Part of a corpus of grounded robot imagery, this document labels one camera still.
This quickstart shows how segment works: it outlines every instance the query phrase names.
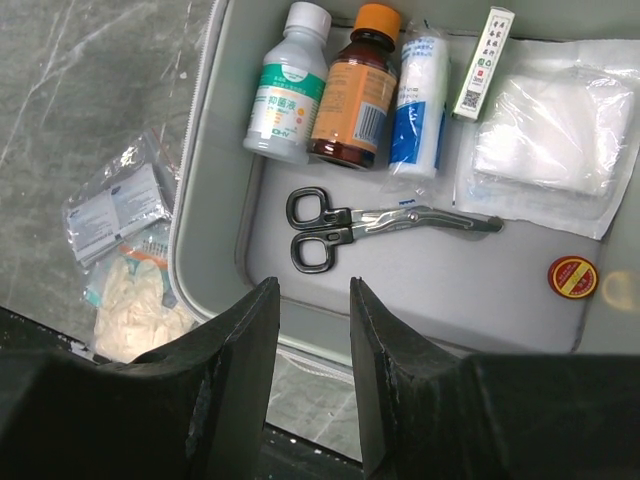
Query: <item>scissors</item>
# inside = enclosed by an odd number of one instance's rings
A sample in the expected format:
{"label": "scissors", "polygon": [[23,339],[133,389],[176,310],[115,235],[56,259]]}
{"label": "scissors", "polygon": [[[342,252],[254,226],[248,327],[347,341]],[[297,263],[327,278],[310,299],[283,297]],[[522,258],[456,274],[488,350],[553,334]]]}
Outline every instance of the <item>scissors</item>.
{"label": "scissors", "polygon": [[[320,214],[311,220],[300,220],[296,214],[298,202],[304,197],[317,197],[320,200]],[[498,233],[504,227],[498,217],[477,220],[425,206],[386,210],[334,209],[331,208],[327,192],[320,187],[294,190],[287,199],[286,212],[289,225],[301,232],[291,241],[291,260],[300,272],[310,274],[326,272],[333,267],[338,245],[348,245],[369,235],[423,226],[485,233]],[[309,265],[304,262],[302,244],[309,241],[324,245],[324,263]]]}

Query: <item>blue and white packaging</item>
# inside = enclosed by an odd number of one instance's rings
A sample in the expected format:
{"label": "blue and white packaging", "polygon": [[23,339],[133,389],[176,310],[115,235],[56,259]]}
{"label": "blue and white packaging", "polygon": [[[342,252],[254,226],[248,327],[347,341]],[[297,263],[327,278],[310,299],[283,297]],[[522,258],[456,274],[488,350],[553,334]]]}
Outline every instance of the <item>blue and white packaging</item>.
{"label": "blue and white packaging", "polygon": [[437,31],[410,28],[402,47],[402,72],[391,143],[392,175],[436,177],[449,78],[449,45]]}

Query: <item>open storage case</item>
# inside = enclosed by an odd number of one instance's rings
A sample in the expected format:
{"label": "open storage case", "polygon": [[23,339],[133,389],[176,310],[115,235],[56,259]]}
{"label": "open storage case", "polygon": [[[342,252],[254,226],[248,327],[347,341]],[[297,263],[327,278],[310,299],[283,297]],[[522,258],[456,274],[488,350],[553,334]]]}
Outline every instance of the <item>open storage case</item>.
{"label": "open storage case", "polygon": [[[603,262],[616,263],[631,255],[632,267],[640,266],[638,255],[630,250],[640,244],[637,222],[632,220],[633,205],[640,202],[636,179],[604,242],[527,222],[507,222],[502,233],[477,242],[418,228],[343,246],[335,268],[324,274],[304,275],[294,268],[289,249],[295,232],[285,217],[288,195],[296,188],[321,186],[335,207],[379,208],[386,169],[360,173],[328,164],[301,167],[243,149],[262,58],[281,40],[291,3],[214,0],[172,225],[171,276],[179,298],[200,321],[207,321],[265,277],[277,276],[282,291],[280,343],[345,365],[351,362],[352,276],[362,277],[394,314],[444,345],[502,352],[575,349],[589,321],[588,311],[603,315],[602,308],[609,307],[598,307],[598,302],[603,304],[599,296],[590,301],[561,298],[549,288],[547,270],[565,255],[589,258],[600,268]],[[365,2],[316,3],[333,17],[325,49],[330,62],[348,43],[353,20]],[[587,2],[588,6],[584,0],[380,3],[399,11],[405,24],[424,17],[453,34],[449,99],[460,87],[475,47],[474,34],[483,28],[492,5],[516,13],[511,31],[516,38],[640,37],[638,3],[629,0]],[[391,123],[388,119],[386,141],[377,155],[383,164],[388,160]],[[459,125],[448,120],[446,129],[443,179],[452,184]],[[605,256],[608,249],[615,251]]]}

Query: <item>gray floor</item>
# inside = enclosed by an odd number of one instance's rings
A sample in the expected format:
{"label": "gray floor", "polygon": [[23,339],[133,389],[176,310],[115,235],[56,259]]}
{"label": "gray floor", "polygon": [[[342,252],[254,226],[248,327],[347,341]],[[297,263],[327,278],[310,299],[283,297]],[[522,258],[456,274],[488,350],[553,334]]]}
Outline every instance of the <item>gray floor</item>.
{"label": "gray floor", "polygon": [[[0,2],[0,305],[90,342],[61,205],[155,127],[181,154],[210,0]],[[359,458],[353,386],[278,357],[268,420]]]}

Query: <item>scissors blade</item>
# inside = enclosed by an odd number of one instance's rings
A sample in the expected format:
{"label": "scissors blade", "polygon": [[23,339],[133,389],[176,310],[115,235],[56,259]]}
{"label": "scissors blade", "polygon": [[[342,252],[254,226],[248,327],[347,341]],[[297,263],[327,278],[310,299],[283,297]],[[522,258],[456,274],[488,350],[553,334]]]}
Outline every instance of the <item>scissors blade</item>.
{"label": "scissors blade", "polygon": [[424,226],[484,233],[498,233],[504,228],[504,222],[498,217],[478,220],[424,206],[353,213],[357,213],[354,220],[358,219],[352,226],[354,238]]}

